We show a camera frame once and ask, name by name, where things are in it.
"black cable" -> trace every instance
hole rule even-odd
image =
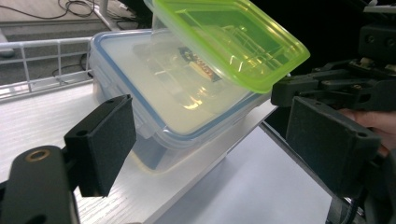
[[[19,13],[24,14],[26,16],[38,18],[38,19],[41,19],[41,20],[55,20],[55,19],[59,19],[61,17],[64,17],[68,12],[70,12],[70,13],[76,15],[76,16],[82,17],[82,18],[89,17],[94,12],[94,8],[95,8],[95,1],[92,0],[92,3],[93,3],[93,7],[91,7],[89,4],[87,4],[84,1],[69,0],[69,1],[66,2],[66,4],[63,7],[61,5],[61,0],[58,0],[58,5],[62,9],[64,9],[64,14],[62,14],[60,16],[56,16],[56,17],[40,17],[40,16],[36,16],[36,15],[30,14],[30,13],[27,13],[27,12],[23,12],[23,11],[17,10],[16,8],[6,7],[6,6],[1,6],[1,5],[0,5],[0,7],[1,8],[5,8],[5,9],[9,9],[9,10],[12,10],[12,11],[16,11],[16,12],[19,12]],[[77,12],[74,12],[73,10],[70,9],[70,7],[73,6],[73,5],[86,6],[86,7],[89,7],[91,11],[89,13],[86,13],[86,14],[77,13]]]
[[[341,224],[352,224],[352,222],[355,219],[355,216],[358,212],[358,208],[359,208],[359,200],[352,199],[350,201],[349,207],[347,209],[346,216],[345,216],[344,220],[341,222]]]
[[[81,68],[81,71],[86,71],[86,67],[85,67],[85,65],[84,65],[84,58],[85,58],[85,59],[87,58],[87,54],[86,54],[86,53],[85,53],[85,54],[81,54],[81,57],[79,58],[79,62],[78,62],[78,63],[62,66],[62,67],[61,67],[61,70],[62,70],[62,69],[65,69],[65,68],[70,68],[70,67],[77,67],[77,66],[79,66],[79,67]],[[52,76],[53,76],[53,77],[56,77],[56,76],[55,76],[55,73],[58,72],[58,71],[59,71],[59,68],[53,70],[53,71],[52,71]],[[88,75],[88,77],[93,78],[93,75],[92,75],[91,73],[87,73],[87,75]]]
[[[135,22],[137,23],[136,29],[147,29],[151,28],[151,20],[152,18],[141,18],[141,17],[136,17],[136,18],[127,18],[127,17],[119,17],[115,19],[116,25],[121,29],[121,30],[128,30],[124,29],[123,27],[120,26],[121,22]]]

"wire rack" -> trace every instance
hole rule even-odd
[[[0,100],[91,81],[91,37],[0,43]]]

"green plastic lid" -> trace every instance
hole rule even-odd
[[[222,78],[266,93],[309,57],[248,0],[145,0],[153,14]]]

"white table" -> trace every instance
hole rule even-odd
[[[64,147],[64,134],[97,106],[91,83],[0,102],[0,181],[24,150]],[[75,191],[81,222],[324,223],[331,196],[257,128],[273,109],[255,108],[166,172],[131,152],[107,198]]]

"transparent container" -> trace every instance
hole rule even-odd
[[[198,73],[204,71],[203,77],[229,80],[247,90],[266,93],[309,57],[298,39],[248,0],[145,3],[154,14],[153,51],[170,71],[173,68],[165,58],[177,54],[175,47],[186,47],[188,55],[196,55],[193,62],[202,62],[191,67]]]
[[[166,72],[153,59],[151,47],[150,30],[101,33],[92,39],[89,62],[99,101],[131,94],[136,132],[165,148],[196,149],[270,97],[269,93],[243,90],[232,100],[224,96],[229,106],[219,111],[186,108],[171,92],[184,92],[184,86],[158,78]]]
[[[250,91],[216,74],[168,29],[150,37],[152,72],[184,108],[221,114]]]

